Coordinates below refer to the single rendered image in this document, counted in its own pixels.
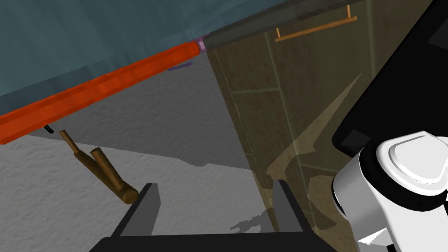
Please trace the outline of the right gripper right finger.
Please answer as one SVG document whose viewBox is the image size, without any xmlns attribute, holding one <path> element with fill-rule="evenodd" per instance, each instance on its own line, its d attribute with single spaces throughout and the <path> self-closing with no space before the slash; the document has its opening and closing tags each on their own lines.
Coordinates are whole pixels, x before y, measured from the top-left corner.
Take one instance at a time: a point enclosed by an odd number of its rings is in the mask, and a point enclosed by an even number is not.
<svg viewBox="0 0 448 252">
<path fill-rule="evenodd" d="M 312 233 L 312 228 L 286 181 L 273 181 L 272 203 L 280 232 Z"/>
</svg>

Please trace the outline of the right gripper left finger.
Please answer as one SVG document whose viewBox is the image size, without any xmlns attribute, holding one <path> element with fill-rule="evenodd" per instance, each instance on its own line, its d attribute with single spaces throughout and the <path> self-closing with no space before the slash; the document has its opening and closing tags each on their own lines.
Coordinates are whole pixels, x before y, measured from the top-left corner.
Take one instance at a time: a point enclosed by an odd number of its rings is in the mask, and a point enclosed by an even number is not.
<svg viewBox="0 0 448 252">
<path fill-rule="evenodd" d="M 146 184 L 112 236 L 151 236 L 160 206 L 158 184 Z"/>
</svg>

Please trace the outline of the brown cupboard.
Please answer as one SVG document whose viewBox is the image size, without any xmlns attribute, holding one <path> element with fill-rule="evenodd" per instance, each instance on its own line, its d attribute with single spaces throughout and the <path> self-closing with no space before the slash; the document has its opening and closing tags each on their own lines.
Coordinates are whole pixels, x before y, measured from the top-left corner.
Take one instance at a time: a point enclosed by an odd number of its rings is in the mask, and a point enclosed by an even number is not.
<svg viewBox="0 0 448 252">
<path fill-rule="evenodd" d="M 349 157 L 331 138 L 356 100 L 432 0 L 361 0 L 357 20 L 276 42 L 269 30 L 207 52 L 267 214 L 279 157 L 285 179 L 313 231 L 337 252 L 357 252 L 331 195 Z"/>
</svg>

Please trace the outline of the orange long bar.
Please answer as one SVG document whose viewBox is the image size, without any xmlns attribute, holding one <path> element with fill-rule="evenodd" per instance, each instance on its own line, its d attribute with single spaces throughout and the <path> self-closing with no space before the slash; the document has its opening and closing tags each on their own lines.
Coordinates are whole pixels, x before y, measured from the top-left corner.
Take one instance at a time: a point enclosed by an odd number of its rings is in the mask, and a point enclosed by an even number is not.
<svg viewBox="0 0 448 252">
<path fill-rule="evenodd" d="M 205 48 L 186 42 L 0 116 L 0 144 L 7 144 L 138 82 L 189 60 Z"/>
</svg>

